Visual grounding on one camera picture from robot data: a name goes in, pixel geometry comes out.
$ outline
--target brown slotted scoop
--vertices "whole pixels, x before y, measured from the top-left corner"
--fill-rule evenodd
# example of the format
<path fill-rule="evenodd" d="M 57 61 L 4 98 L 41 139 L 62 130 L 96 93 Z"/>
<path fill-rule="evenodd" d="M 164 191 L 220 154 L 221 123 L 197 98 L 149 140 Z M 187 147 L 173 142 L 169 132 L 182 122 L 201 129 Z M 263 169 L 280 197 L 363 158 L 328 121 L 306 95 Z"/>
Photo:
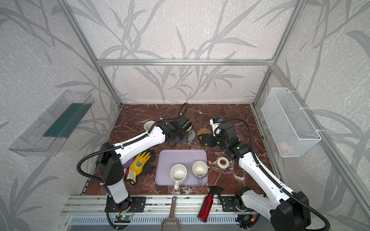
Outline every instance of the brown slotted scoop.
<path fill-rule="evenodd" d="M 174 218 L 175 204 L 176 204 L 176 196 L 172 198 L 171 211 L 169 213 L 169 217 L 162 221 L 161 231 L 179 231 L 180 230 L 180 222 Z"/>

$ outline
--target purple tray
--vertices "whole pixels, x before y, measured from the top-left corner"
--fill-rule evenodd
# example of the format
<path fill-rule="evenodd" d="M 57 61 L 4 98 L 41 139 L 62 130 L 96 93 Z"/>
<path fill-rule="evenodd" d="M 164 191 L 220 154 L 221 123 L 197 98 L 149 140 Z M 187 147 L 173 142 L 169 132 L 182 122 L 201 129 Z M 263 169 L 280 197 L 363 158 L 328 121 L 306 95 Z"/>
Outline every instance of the purple tray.
<path fill-rule="evenodd" d="M 198 177 L 194 175 L 192 167 L 197 161 L 203 161 L 207 165 L 207 153 L 202 149 L 171 149 L 162 150 L 159 153 L 157 172 L 155 174 L 155 183 L 157 185 L 174 185 L 171 178 L 171 168 L 177 164 L 186 167 L 188 178 L 182 185 L 198 185 Z M 202 185 L 208 182 L 208 173 L 202 179 Z"/>

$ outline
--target work glove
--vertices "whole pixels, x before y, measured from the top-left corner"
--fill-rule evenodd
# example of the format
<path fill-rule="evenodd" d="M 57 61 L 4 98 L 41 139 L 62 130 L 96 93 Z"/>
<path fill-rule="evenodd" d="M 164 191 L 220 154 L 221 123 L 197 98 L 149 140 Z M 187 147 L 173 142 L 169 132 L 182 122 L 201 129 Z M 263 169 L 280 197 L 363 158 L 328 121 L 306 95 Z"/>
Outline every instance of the work glove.
<path fill-rule="evenodd" d="M 135 158 L 134 162 L 130 165 L 127 174 L 127 181 L 131 184 L 135 184 L 136 177 L 146 175 L 153 171 L 155 167 L 153 165 L 148 166 L 148 163 L 155 157 L 155 154 L 150 155 L 150 151 L 146 150 L 143 153 L 140 153 Z"/>

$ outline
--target leaf pattern wallpaper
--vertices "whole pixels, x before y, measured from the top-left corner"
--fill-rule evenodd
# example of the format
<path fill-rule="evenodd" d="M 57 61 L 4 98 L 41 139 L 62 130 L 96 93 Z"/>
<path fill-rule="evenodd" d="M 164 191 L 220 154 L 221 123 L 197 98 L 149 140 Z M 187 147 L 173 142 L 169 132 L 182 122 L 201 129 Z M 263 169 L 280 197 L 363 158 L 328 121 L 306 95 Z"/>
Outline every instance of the leaf pattern wallpaper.
<path fill-rule="evenodd" d="M 0 230 L 51 230 L 86 178 L 76 163 L 107 140 L 119 112 L 62 14 L 45 0 L 0 2 Z M 65 90 L 88 92 L 95 103 L 55 157 L 10 150 Z M 94 161 L 84 170 L 90 171 Z"/>
<path fill-rule="evenodd" d="M 269 59 L 296 0 L 68 3 L 100 59 Z M 112 66 L 104 70 L 123 103 L 250 103 L 267 67 Z"/>
<path fill-rule="evenodd" d="M 277 61 L 368 189 L 369 21 L 368 0 L 307 4 Z M 271 87 L 281 87 L 275 76 L 264 89 L 258 109 Z M 310 204 L 327 216 L 333 230 L 370 230 L 370 221 L 319 144 L 302 157 L 283 159 L 267 125 L 263 127 L 286 183 L 308 192 Z"/>

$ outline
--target spray bottle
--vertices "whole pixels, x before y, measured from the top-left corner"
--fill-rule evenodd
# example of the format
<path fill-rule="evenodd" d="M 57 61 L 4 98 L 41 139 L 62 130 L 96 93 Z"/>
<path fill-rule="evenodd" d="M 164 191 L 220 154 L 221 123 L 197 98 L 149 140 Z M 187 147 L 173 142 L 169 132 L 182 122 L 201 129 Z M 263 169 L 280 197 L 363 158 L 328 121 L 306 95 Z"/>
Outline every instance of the spray bottle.
<path fill-rule="evenodd" d="M 209 193 L 208 195 L 204 198 L 201 210 L 199 211 L 198 214 L 198 219 L 201 220 L 202 222 L 207 222 L 209 212 L 211 211 L 211 207 L 213 204 L 213 196 L 215 193 L 217 193 L 219 199 L 221 199 L 221 192 L 223 191 L 223 188 L 217 187 L 217 186 L 208 186 L 209 188 Z"/>

